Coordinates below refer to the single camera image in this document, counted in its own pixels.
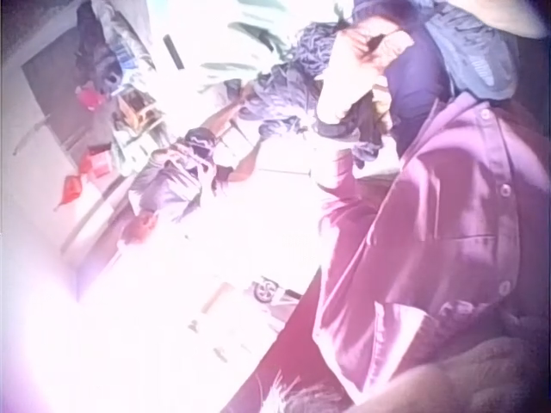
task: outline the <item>man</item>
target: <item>man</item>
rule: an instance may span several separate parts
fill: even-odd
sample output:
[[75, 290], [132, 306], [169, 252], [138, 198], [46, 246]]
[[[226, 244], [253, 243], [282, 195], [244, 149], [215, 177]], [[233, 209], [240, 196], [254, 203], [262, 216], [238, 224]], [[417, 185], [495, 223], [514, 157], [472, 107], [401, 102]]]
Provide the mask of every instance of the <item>man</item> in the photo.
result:
[[[338, 124], [411, 44], [380, 17], [341, 32], [319, 120]], [[312, 137], [324, 257], [313, 340], [354, 404], [498, 336], [548, 356], [549, 146], [521, 108], [500, 106], [435, 102], [380, 205], [357, 191], [356, 137]]]
[[214, 190], [228, 182], [246, 180], [254, 170], [258, 146], [251, 148], [238, 166], [217, 167], [214, 147], [228, 131], [248, 93], [192, 129], [184, 139], [154, 151], [138, 173], [128, 198], [135, 217], [122, 232], [123, 244], [144, 243], [160, 223], [177, 224], [214, 197]]

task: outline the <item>floor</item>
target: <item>floor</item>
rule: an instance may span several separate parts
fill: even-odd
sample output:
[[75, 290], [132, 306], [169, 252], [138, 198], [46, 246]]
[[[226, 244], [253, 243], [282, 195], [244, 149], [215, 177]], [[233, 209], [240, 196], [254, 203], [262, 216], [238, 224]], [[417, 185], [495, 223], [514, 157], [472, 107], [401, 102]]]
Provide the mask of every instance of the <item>floor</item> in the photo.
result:
[[[251, 297], [251, 282], [299, 269], [293, 277], [307, 285], [317, 268], [308, 202], [296, 207], [281, 197], [284, 190], [307, 191], [307, 179], [292, 178], [259, 172], [211, 207], [215, 217], [201, 218], [220, 224], [229, 213], [224, 228], [213, 226], [194, 242], [166, 230], [125, 251], [89, 285], [80, 307], [89, 338], [83, 368], [89, 390], [97, 393], [94, 411], [217, 412], [227, 403], [296, 304], [287, 298], [281, 305], [260, 305]], [[308, 220], [312, 231], [305, 231]], [[222, 281], [241, 293], [224, 297], [194, 333], [189, 323]]]

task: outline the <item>hand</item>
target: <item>hand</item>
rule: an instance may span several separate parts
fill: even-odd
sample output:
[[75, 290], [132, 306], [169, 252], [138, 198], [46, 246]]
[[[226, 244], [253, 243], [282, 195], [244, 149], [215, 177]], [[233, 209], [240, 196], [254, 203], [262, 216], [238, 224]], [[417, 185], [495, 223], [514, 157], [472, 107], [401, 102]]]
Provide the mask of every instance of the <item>hand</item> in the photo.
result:
[[[381, 43], [370, 46], [378, 37]], [[337, 33], [318, 102], [318, 117], [337, 124], [364, 97], [377, 77], [409, 46], [412, 38], [382, 17], [374, 16]]]
[[209, 165], [197, 166], [197, 179], [203, 187], [203, 190], [210, 189], [213, 186], [214, 178], [216, 177], [216, 165], [210, 163]]

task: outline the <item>fabric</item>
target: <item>fabric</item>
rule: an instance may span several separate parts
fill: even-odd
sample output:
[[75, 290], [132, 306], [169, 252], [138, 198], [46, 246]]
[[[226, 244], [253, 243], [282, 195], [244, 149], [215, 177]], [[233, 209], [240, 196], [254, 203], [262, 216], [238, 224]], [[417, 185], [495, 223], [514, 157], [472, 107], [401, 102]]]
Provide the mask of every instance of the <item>fabric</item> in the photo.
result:
[[436, 105], [378, 211], [349, 153], [318, 153], [313, 339], [355, 403], [498, 303], [548, 320], [549, 147], [527, 124], [469, 94]]
[[386, 109], [390, 114], [392, 136], [401, 157], [429, 116], [434, 101], [447, 102], [451, 97], [449, 76], [442, 54], [423, 25], [424, 15], [407, 0], [355, 0], [354, 22], [372, 15], [395, 21], [414, 41], [385, 72], [388, 97], [384, 91], [375, 94], [376, 102], [391, 102], [390, 108], [382, 106], [376, 112], [382, 116]]
[[534, 379], [544, 369], [529, 343], [499, 337], [444, 362], [414, 368], [347, 413], [504, 413], [527, 410]]
[[511, 98], [518, 83], [518, 47], [514, 35], [488, 27], [475, 16], [442, 3], [425, 26], [444, 56], [459, 92], [479, 99]]
[[[205, 128], [190, 130], [183, 141], [197, 156], [212, 156], [214, 136]], [[161, 164], [150, 159], [136, 176], [128, 199], [135, 214], [146, 210], [157, 213], [162, 221], [180, 222], [196, 209], [200, 194], [195, 163]]]
[[476, 16], [491, 28], [532, 39], [549, 36], [548, 25], [530, 0], [448, 0], [448, 3]]
[[123, 70], [120, 87], [113, 89], [111, 94], [116, 95], [131, 84], [141, 92], [158, 96], [159, 80], [152, 58], [130, 24], [109, 0], [92, 0], [92, 8], [102, 24], [105, 40]]
[[96, 90], [109, 95], [115, 90], [122, 76], [122, 69], [115, 53], [109, 48], [90, 1], [77, 9], [78, 53], [77, 68], [81, 72], [81, 84], [92, 81]]
[[[248, 82], [269, 72], [287, 61], [303, 28], [350, 17], [352, 1], [207, 0], [173, 7], [173, 24], [179, 28], [175, 43], [194, 83], [205, 88], [236, 78]], [[214, 16], [212, 10], [219, 13]], [[201, 47], [187, 42], [203, 29], [198, 22], [211, 22]]]

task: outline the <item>sleeve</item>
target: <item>sleeve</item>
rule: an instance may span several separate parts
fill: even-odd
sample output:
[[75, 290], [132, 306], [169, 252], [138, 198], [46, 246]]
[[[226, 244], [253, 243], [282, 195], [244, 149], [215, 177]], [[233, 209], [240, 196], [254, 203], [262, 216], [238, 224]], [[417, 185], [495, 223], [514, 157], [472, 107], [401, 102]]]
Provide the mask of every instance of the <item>sleeve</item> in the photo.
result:
[[323, 215], [360, 199], [352, 171], [354, 160], [350, 150], [318, 148], [313, 151], [310, 177], [319, 189], [319, 204]]
[[128, 200], [134, 214], [139, 213], [142, 195], [163, 167], [162, 163], [155, 162], [150, 158], [147, 165], [136, 175], [132, 186], [128, 189]]
[[350, 150], [316, 150], [311, 178], [319, 203], [319, 243], [323, 289], [338, 284], [368, 234], [377, 209], [364, 200], [352, 175]]

